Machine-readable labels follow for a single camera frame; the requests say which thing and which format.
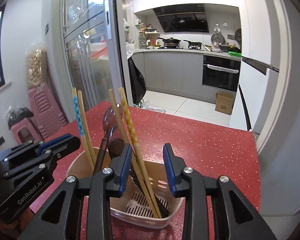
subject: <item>beige utensil holder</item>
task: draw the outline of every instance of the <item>beige utensil holder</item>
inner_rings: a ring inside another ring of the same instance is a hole
[[[106,152],[102,168],[108,167],[111,162],[108,152]],[[170,215],[163,219],[153,217],[151,208],[146,198],[141,194],[138,187],[129,176],[127,188],[121,198],[110,198],[111,215],[128,223],[154,229],[165,228],[173,216],[180,208],[183,198],[174,198],[167,184],[167,175],[163,163],[144,161],[150,176],[150,183],[156,196],[162,204],[169,210]],[[92,175],[91,168],[85,152],[80,153],[71,163],[67,176],[74,175],[78,179]]]

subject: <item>built-in oven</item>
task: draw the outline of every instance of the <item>built-in oven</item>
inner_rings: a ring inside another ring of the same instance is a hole
[[[241,62],[204,55],[202,85],[237,91]]]

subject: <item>range hood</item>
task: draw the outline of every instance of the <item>range hood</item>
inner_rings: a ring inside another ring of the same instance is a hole
[[[208,33],[204,4],[178,4],[153,9],[164,32]]]

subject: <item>bag of snacks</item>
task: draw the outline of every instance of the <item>bag of snacks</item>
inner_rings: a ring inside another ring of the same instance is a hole
[[[40,86],[46,82],[47,52],[42,46],[32,46],[26,53],[28,88]]]

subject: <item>black garbage bag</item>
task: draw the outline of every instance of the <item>black garbage bag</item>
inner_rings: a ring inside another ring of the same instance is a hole
[[[11,127],[16,123],[22,121],[25,118],[31,118],[33,116],[33,113],[26,107],[11,109],[6,117],[9,130],[11,130]]]
[[[130,83],[132,90],[132,100],[135,105],[138,105],[146,94],[146,82],[141,72],[137,69],[132,58],[128,58]]]

